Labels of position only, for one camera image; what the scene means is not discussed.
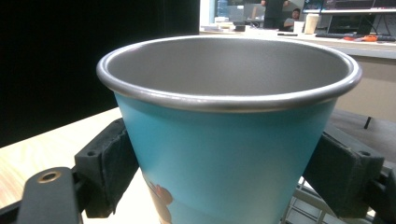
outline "person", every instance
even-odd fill
[[[295,8],[291,12],[291,18],[287,18],[283,23],[283,29],[285,31],[292,31],[294,27],[294,22],[300,19],[301,10],[299,8]]]
[[[265,7],[264,28],[277,29],[282,19],[282,9],[289,5],[289,0],[262,0]]]

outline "wooden table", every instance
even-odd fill
[[[24,183],[32,175],[51,167],[72,168],[74,156],[111,121],[120,117],[119,109],[115,108],[0,148],[0,208],[21,199]],[[120,200],[116,215],[95,219],[82,215],[84,223],[88,224],[159,224],[140,170]]]

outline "metal cup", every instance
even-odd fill
[[[161,223],[278,223],[361,69],[322,46],[183,36],[110,52],[115,92]]]

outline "cup rim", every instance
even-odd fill
[[[111,61],[122,53],[133,49],[142,48],[146,45],[167,41],[178,41],[185,39],[255,39],[265,41],[288,42],[304,45],[311,48],[321,49],[340,58],[346,63],[349,73],[341,80],[330,85],[322,86],[312,90],[295,91],[281,94],[235,96],[235,95],[198,95],[175,93],[170,91],[158,91],[136,86],[112,76],[108,71]],[[104,56],[96,66],[99,79],[112,91],[134,98],[146,103],[161,105],[165,107],[220,113],[252,113],[285,110],[304,105],[315,105],[333,100],[348,91],[351,91],[361,80],[361,67],[345,53],[318,44],[298,40],[289,40],[272,37],[238,36],[238,35],[186,35],[154,39],[132,44],[120,49],[115,49]]]

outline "beige wall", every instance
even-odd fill
[[[396,121],[396,62],[353,56],[363,69],[361,83],[341,96],[336,107],[365,116]]]

